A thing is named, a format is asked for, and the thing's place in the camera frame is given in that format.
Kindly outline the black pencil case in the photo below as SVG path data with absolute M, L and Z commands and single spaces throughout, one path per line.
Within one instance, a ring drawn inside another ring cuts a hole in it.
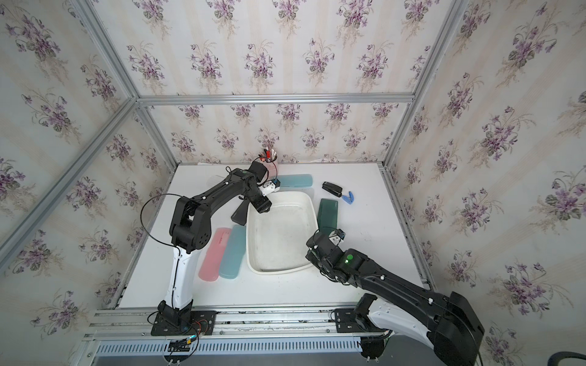
M 233 212 L 230 219 L 237 225 L 245 226 L 247 224 L 247 215 L 248 215 L 249 205 L 250 205 L 249 199 L 244 198 L 241 201 L 241 204 L 235 210 L 235 212 Z

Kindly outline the dark green pencil case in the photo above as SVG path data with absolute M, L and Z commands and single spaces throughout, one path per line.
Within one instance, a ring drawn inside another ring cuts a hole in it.
M 329 234 L 337 229 L 338 201 L 321 199 L 317 213 L 317 225 L 321 233 Z

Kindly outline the teal pencil case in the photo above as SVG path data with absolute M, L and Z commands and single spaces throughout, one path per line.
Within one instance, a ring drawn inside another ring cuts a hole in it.
M 313 177 L 310 174 L 280 175 L 278 177 L 281 188 L 311 188 Z

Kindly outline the white plastic storage box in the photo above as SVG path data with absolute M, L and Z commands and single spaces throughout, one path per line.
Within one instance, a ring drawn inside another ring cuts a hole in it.
M 249 269 L 258 275 L 287 275 L 309 268 L 306 242 L 318 229 L 312 199 L 295 191 L 272 193 L 269 199 L 269 212 L 257 213 L 252 206 L 248 209 Z

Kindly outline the light blue pencil case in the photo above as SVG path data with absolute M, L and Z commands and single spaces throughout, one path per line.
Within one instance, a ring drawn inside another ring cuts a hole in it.
M 245 226 L 236 225 L 232 228 L 218 272 L 221 278 L 234 280 L 239 275 L 247 248 L 246 233 Z

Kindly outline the pink pencil case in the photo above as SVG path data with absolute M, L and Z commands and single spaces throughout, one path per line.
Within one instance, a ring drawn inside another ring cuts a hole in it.
M 203 280 L 203 282 L 215 282 L 219 278 L 219 269 L 227 248 L 231 231 L 232 229 L 225 227 L 219 228 L 215 231 L 198 273 L 198 277 Z

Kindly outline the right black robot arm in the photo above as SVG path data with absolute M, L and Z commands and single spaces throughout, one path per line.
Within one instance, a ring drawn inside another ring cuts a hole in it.
M 360 329 L 403 332 L 431 347 L 446 365 L 483 363 L 485 328 L 462 294 L 414 285 L 360 251 L 342 250 L 344 238 L 341 229 L 318 230 L 306 242 L 305 257 L 329 281 L 365 291 L 354 309 Z

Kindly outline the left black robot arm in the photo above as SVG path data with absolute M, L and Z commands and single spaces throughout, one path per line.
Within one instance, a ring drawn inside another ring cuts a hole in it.
M 201 250 L 212 238 L 212 216 L 233 198 L 241 197 L 243 203 L 231 219 L 244 225 L 249 206 L 259 214 L 270 211 L 269 195 L 280 186 L 279 179 L 271 178 L 264 164 L 254 162 L 247 169 L 230 170 L 226 178 L 206 192 L 178 198 L 169 227 L 171 246 L 176 249 L 174 265 L 167 295 L 157 307 L 158 316 L 177 327 L 189 322 L 192 285 Z

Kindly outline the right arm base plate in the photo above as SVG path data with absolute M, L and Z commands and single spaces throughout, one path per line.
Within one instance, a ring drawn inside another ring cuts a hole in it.
M 356 314 L 353 308 L 337 308 L 331 314 L 337 333 L 386 333 L 388 329 L 376 327 L 367 317 Z

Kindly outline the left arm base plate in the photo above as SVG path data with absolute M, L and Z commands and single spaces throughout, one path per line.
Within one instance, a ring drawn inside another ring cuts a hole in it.
M 213 310 L 184 312 L 169 315 L 157 312 L 152 321 L 152 336 L 210 336 L 213 333 L 218 313 Z

